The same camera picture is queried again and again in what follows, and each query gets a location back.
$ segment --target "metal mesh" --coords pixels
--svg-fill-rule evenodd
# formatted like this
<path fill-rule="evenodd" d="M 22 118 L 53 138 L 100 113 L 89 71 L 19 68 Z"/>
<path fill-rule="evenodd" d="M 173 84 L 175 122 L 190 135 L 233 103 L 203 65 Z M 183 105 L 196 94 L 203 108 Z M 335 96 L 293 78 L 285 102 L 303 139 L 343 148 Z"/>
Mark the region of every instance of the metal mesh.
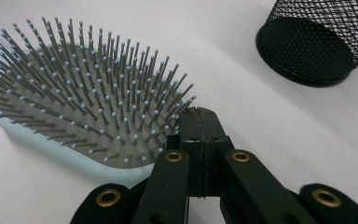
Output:
<path fill-rule="evenodd" d="M 358 0 L 279 0 L 257 47 L 273 69 L 294 81 L 337 84 L 358 66 Z"/>

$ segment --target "black mesh container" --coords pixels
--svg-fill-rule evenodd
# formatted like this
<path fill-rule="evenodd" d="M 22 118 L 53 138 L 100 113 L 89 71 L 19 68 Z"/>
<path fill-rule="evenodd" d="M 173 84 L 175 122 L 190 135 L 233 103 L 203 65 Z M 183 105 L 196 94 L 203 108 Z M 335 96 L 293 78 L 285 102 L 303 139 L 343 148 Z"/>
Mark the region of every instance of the black mesh container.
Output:
<path fill-rule="evenodd" d="M 278 0 L 256 45 L 282 76 L 308 86 L 336 85 L 358 66 L 358 0 Z"/>

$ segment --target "metal grommet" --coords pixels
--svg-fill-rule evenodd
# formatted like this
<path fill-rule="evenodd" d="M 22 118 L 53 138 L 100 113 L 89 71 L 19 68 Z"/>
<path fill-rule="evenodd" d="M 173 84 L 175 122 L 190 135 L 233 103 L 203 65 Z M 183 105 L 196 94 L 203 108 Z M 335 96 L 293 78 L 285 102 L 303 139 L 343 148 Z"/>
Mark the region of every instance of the metal grommet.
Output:
<path fill-rule="evenodd" d="M 167 159 L 167 161 L 181 161 L 182 158 L 183 156 L 179 152 L 170 152 L 165 155 L 165 159 Z"/>
<path fill-rule="evenodd" d="M 104 200 L 103 196 L 107 194 L 113 194 L 114 198 L 112 200 Z M 106 189 L 98 194 L 97 199 L 95 200 L 98 205 L 101 207 L 109 207 L 117 203 L 120 200 L 120 192 L 116 189 Z"/>
<path fill-rule="evenodd" d="M 328 207 L 340 207 L 341 200 L 333 193 L 325 189 L 315 189 L 312 191 L 312 197 L 318 202 Z"/>
<path fill-rule="evenodd" d="M 244 152 L 234 152 L 231 157 L 234 161 L 249 161 L 251 159 L 251 157 Z"/>

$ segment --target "white surface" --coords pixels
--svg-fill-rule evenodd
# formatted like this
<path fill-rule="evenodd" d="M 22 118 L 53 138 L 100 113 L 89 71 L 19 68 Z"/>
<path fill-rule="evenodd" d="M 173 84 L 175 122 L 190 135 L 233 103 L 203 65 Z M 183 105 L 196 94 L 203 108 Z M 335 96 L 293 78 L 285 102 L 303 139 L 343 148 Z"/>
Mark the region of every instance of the white surface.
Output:
<path fill-rule="evenodd" d="M 194 105 L 216 112 L 237 148 L 254 152 L 287 188 L 319 182 L 358 202 L 358 68 L 342 84 L 314 89 L 273 72 L 255 33 L 274 1 L 0 0 L 0 29 L 16 22 L 93 24 L 181 64 L 196 86 Z M 103 184 L 13 140 L 0 128 L 0 223 L 68 223 Z M 192 199 L 189 223 L 224 223 L 217 199 Z"/>

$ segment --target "black plastic mechanism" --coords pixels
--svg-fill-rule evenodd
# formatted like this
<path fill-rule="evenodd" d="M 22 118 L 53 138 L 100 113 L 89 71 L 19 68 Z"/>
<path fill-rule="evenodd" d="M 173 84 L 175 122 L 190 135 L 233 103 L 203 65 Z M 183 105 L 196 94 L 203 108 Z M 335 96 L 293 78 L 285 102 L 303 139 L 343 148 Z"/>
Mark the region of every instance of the black plastic mechanism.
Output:
<path fill-rule="evenodd" d="M 234 149 L 213 111 L 187 109 L 180 131 L 148 179 L 132 189 L 95 189 L 71 223 L 184 224 L 189 197 L 219 196 L 227 224 L 358 224 L 358 204 L 336 189 L 285 189 L 254 154 Z"/>

